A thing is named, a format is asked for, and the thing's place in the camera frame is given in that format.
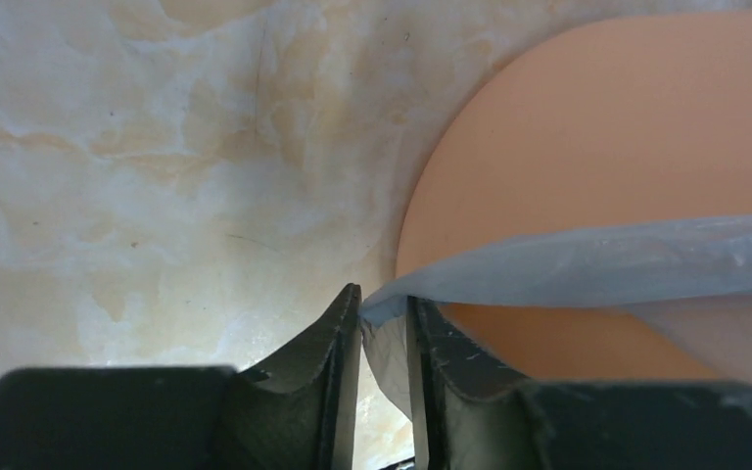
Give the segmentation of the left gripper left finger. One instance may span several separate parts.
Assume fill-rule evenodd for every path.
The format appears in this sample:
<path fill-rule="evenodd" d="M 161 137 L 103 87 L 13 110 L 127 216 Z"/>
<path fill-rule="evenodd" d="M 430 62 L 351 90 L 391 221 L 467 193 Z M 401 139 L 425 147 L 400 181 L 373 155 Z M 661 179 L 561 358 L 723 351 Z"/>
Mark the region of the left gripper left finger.
<path fill-rule="evenodd" d="M 349 469 L 361 291 L 231 366 L 20 368 L 0 378 L 0 469 Z"/>

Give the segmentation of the blue plastic trash bag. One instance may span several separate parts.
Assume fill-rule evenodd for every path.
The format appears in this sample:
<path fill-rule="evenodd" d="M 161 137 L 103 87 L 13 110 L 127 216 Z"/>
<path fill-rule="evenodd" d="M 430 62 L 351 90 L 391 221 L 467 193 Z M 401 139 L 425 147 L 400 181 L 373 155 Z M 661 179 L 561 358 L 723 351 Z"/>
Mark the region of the blue plastic trash bag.
<path fill-rule="evenodd" d="M 752 215 L 515 236 L 414 270 L 362 304 L 364 352 L 381 392 L 411 411 L 409 300 L 437 305 L 620 307 L 752 304 Z"/>

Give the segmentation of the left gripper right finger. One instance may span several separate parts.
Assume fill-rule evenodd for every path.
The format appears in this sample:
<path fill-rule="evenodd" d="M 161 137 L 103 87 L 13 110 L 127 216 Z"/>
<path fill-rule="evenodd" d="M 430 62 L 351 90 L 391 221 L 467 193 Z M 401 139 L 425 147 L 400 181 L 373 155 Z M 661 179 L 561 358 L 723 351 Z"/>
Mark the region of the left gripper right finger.
<path fill-rule="evenodd" d="M 536 380 L 408 307 L 418 469 L 752 469 L 752 386 Z"/>

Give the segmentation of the orange trash bin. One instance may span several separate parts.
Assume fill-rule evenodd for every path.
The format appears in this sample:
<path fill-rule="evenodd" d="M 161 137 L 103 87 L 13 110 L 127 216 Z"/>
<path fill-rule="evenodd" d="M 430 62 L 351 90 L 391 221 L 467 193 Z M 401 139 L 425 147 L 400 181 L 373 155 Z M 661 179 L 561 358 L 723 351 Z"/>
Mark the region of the orange trash bin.
<path fill-rule="evenodd" d="M 407 210 L 397 275 L 514 235 L 752 214 L 752 11 L 573 29 L 516 59 L 458 115 Z M 752 382 L 752 308 L 653 326 L 604 309 L 446 314 L 548 379 Z"/>

